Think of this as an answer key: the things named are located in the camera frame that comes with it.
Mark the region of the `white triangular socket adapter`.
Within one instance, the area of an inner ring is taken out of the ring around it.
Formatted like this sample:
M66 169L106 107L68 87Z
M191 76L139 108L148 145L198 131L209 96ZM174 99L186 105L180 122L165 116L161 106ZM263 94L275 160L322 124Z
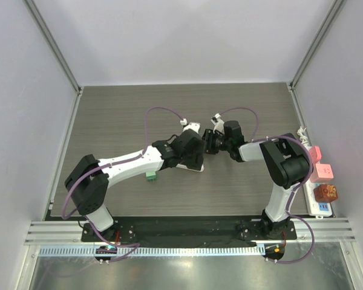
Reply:
M186 166L184 164L178 164L176 166L176 168L179 168L179 169L185 169L185 170L190 170L190 171L194 171L194 172L202 172L204 171L204 165L201 165L200 167L199 166Z

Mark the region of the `green plug cube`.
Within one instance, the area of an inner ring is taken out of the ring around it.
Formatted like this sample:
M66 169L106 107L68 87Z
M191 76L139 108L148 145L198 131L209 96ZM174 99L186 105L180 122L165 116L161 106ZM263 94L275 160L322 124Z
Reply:
M145 176L146 176L147 181L156 181L157 180L156 172L146 172Z

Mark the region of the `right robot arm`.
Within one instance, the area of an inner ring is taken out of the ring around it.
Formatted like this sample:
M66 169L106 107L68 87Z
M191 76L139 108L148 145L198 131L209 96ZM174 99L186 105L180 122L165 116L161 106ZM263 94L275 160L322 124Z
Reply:
M238 163L265 162L273 189L258 231L268 239L280 238L289 228L293 199L312 173L307 149L292 134L247 142L237 121L223 123L222 130L206 129L203 140L207 154L224 151Z

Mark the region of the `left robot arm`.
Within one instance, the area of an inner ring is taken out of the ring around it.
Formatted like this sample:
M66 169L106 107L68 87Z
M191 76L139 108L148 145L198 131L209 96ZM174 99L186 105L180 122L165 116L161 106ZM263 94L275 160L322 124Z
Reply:
M68 199L77 212L95 228L102 241L116 235L115 222L104 200L107 190L126 179L174 167L203 170L204 141L192 129L183 131L171 140L158 140L143 150L124 156L96 159L84 156L65 180Z

